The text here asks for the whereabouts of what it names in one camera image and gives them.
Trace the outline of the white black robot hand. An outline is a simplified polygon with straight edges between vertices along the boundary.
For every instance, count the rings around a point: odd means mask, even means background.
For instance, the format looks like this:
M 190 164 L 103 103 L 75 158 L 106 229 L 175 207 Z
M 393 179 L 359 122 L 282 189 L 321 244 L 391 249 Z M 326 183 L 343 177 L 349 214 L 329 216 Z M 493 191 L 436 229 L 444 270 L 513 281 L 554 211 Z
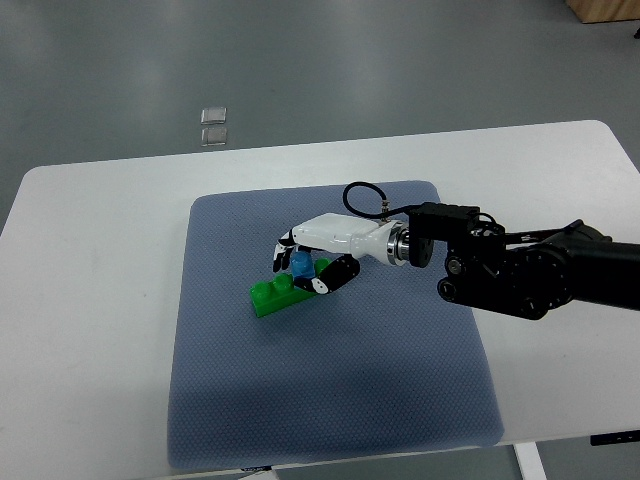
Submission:
M 292 227 L 277 241 L 273 271 L 291 270 L 293 255 L 310 250 L 333 253 L 337 258 L 312 278 L 296 277 L 294 285 L 316 294 L 332 293 L 359 274 L 362 257 L 389 266 L 404 265 L 409 260 L 408 225 L 335 213 L 317 216 Z

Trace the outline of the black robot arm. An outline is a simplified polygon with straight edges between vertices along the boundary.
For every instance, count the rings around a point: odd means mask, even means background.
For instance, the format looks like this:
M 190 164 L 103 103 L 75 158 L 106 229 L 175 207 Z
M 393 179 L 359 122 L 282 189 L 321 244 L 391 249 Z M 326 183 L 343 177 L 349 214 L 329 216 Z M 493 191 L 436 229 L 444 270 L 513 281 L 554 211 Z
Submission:
M 447 302 L 529 320 L 573 300 L 636 310 L 639 247 L 619 243 L 576 220 L 549 230 L 508 233 L 477 206 L 424 202 L 383 205 L 370 220 L 403 213 L 408 229 L 394 260 L 424 268 L 435 242 L 447 246 L 438 294 Z

